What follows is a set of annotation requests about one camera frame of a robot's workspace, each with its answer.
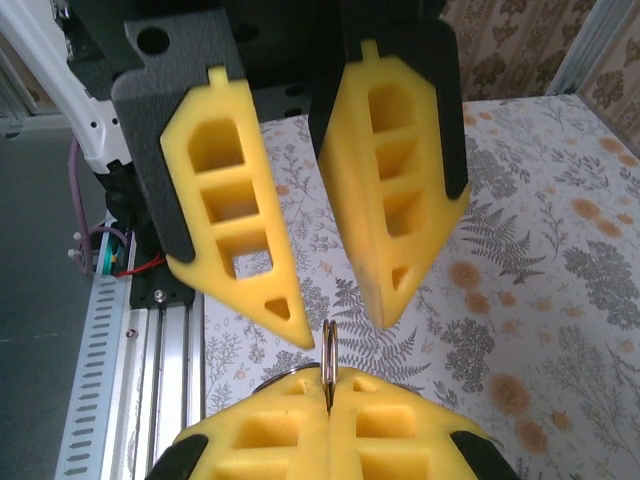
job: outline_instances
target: metal rail slot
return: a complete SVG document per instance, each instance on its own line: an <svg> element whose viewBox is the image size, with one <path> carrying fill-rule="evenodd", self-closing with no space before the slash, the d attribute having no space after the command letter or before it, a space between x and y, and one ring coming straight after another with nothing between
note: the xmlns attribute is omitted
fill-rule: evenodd
<svg viewBox="0 0 640 480"><path fill-rule="evenodd" d="M189 308L129 310L130 287L94 280L56 480L143 480L204 417L202 294Z"/></svg>

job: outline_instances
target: floral tablecloth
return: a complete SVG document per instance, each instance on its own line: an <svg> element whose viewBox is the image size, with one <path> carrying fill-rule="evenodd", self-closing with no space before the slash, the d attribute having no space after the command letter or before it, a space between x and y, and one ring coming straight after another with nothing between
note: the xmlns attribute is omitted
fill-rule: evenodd
<svg viewBox="0 0 640 480"><path fill-rule="evenodd" d="M640 163L574 96L465 106L470 206L400 322L365 318L307 130L263 126L319 344L470 417L526 479L640 478ZM241 268L265 267L263 258ZM206 300L207 412L309 361Z"/></svg>

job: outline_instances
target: wallpaper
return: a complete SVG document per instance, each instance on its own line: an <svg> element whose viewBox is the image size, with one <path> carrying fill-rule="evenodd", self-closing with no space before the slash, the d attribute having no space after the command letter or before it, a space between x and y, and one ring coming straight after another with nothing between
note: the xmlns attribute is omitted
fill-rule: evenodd
<svg viewBox="0 0 640 480"><path fill-rule="evenodd" d="M449 0L468 100L543 95L595 0Z"/></svg>
<svg viewBox="0 0 640 480"><path fill-rule="evenodd" d="M640 162L576 96L465 112L469 208L382 331L365 317L306 118L263 125L316 341L335 319L342 365L478 422L523 480L640 478ZM205 314L208 414L319 359L211 298Z"/></svg>
<svg viewBox="0 0 640 480"><path fill-rule="evenodd" d="M584 101L640 152L640 0L580 88Z"/></svg>

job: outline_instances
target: metal frame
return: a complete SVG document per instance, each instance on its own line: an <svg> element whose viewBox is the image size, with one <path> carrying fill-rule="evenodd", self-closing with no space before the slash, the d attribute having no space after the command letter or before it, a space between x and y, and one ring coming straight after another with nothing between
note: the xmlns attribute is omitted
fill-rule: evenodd
<svg viewBox="0 0 640 480"><path fill-rule="evenodd" d="M67 66L66 41L49 0L0 1L0 30L69 119L91 169L108 173L115 159L130 163L113 105L90 98Z"/></svg>
<svg viewBox="0 0 640 480"><path fill-rule="evenodd" d="M575 93L580 89L629 13L633 1L596 1L547 88L546 95Z"/></svg>
<svg viewBox="0 0 640 480"><path fill-rule="evenodd" d="M130 310L130 288L94 278L56 480L141 480L204 417L202 294L189 308Z"/></svg>

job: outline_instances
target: triangular hole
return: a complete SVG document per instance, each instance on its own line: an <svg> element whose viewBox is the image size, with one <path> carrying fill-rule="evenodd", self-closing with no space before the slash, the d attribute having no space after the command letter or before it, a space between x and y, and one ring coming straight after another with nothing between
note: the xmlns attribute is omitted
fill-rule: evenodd
<svg viewBox="0 0 640 480"><path fill-rule="evenodd" d="M391 271L391 282L393 283L393 289L398 290L403 283L403 280L409 273L408 267L398 267Z"/></svg>
<svg viewBox="0 0 640 480"><path fill-rule="evenodd" d="M291 318L291 313L289 312L289 304L287 303L287 300L285 298L276 298L275 300L269 300L268 302L265 302L264 308L269 310L271 313L275 313L283 320L289 320L289 318Z"/></svg>
<svg viewBox="0 0 640 480"><path fill-rule="evenodd" d="M284 393L285 395L304 395L307 393L307 384L300 380L289 387Z"/></svg>

